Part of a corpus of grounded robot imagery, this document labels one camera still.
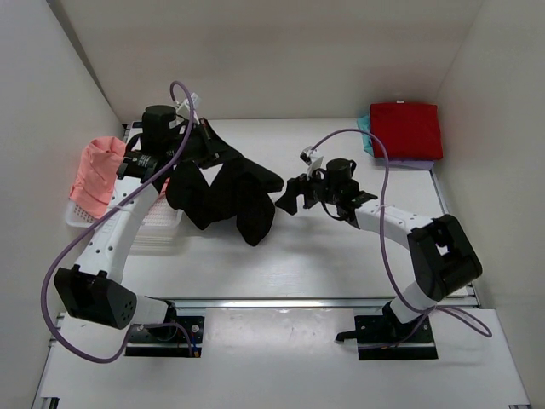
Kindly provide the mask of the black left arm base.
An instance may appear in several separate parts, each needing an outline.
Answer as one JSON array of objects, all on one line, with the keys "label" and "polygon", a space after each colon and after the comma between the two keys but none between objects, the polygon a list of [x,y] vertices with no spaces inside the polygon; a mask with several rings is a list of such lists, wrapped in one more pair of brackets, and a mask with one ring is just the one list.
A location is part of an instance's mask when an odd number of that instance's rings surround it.
[{"label": "black left arm base", "polygon": [[131,329],[124,355],[146,358],[200,358],[203,353],[204,310],[187,312],[181,308],[171,308],[167,321],[177,325]]}]

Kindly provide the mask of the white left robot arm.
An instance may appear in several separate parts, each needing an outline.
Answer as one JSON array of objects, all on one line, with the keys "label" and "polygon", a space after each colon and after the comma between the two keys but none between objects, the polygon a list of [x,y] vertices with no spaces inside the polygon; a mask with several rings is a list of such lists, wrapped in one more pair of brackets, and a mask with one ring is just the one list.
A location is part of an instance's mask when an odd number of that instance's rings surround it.
[{"label": "white left robot arm", "polygon": [[67,313],[122,330],[132,325],[163,328],[175,314],[172,302],[138,295],[123,286],[123,271],[141,224],[177,170],[216,164],[223,148],[189,104],[149,106],[142,132],[126,146],[105,217],[71,268],[58,268],[54,287]]}]

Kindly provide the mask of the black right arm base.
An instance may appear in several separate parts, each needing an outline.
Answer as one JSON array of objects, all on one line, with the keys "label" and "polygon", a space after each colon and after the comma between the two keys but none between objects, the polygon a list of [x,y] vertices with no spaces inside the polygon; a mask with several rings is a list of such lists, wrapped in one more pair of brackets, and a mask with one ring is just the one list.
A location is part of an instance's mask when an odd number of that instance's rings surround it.
[{"label": "black right arm base", "polygon": [[356,315],[354,324],[354,330],[339,332],[335,341],[355,340],[360,361],[439,358],[430,319],[426,315],[400,324],[388,309],[385,314]]}]

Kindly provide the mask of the black t-shirt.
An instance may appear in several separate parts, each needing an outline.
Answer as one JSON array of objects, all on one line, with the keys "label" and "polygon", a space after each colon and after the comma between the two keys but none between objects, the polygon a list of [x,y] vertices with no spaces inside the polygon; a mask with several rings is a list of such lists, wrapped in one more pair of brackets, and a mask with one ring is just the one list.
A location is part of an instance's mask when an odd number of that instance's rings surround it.
[{"label": "black t-shirt", "polygon": [[256,246],[270,232],[275,216],[270,195],[283,189],[284,180],[215,134],[219,152],[201,163],[180,161],[166,185],[166,200],[201,230],[234,218],[244,241]]}]

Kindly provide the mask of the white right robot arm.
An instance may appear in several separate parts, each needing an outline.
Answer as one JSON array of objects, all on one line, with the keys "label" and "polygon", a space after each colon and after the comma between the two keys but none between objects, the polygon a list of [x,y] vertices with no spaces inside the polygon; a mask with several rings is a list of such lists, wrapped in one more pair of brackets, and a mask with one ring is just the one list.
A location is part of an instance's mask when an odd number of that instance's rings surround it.
[{"label": "white right robot arm", "polygon": [[355,162],[345,158],[332,159],[324,168],[311,166],[288,180],[276,206],[292,216],[299,199],[305,209],[335,207],[333,219],[378,233],[381,246],[391,240],[410,253],[415,279],[404,291],[393,288],[396,297],[383,309],[390,321],[407,325],[481,276],[482,264],[454,216],[419,216],[387,205],[383,196],[360,188],[355,169]]}]

